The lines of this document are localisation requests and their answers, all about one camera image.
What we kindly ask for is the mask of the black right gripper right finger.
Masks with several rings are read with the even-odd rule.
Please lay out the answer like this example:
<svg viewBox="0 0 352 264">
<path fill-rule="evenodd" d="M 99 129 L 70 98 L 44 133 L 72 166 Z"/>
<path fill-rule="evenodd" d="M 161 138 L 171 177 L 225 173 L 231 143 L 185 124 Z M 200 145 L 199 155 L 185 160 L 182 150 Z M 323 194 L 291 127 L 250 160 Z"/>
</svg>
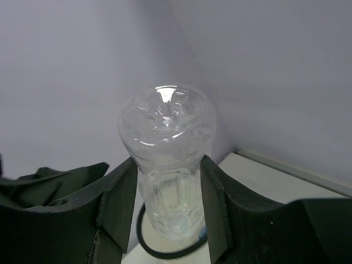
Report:
<svg viewBox="0 0 352 264">
<path fill-rule="evenodd" d="M 351 199 L 283 204 L 200 163 L 212 263 L 351 263 Z"/>
</svg>

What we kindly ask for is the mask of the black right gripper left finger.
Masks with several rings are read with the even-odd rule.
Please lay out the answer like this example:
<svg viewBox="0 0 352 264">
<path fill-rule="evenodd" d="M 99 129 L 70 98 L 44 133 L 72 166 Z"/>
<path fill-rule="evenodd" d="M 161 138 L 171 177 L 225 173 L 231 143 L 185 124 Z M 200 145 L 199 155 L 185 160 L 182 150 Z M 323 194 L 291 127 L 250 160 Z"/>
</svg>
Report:
<svg viewBox="0 0 352 264">
<path fill-rule="evenodd" d="M 137 177 L 131 158 L 1 177 L 1 263 L 121 263 Z"/>
</svg>

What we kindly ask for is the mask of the large clear plastic bottle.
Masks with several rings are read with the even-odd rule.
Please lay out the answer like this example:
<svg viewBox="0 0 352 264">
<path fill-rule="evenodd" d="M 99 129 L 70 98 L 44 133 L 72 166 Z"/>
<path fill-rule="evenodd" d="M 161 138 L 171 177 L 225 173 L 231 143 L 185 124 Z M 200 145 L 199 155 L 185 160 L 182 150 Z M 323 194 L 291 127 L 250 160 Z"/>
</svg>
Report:
<svg viewBox="0 0 352 264">
<path fill-rule="evenodd" d="M 200 162 L 211 154 L 216 112 L 199 89 L 171 84 L 127 100 L 119 136 L 140 172 L 139 191 L 154 230 L 180 241 L 204 221 Z"/>
</svg>

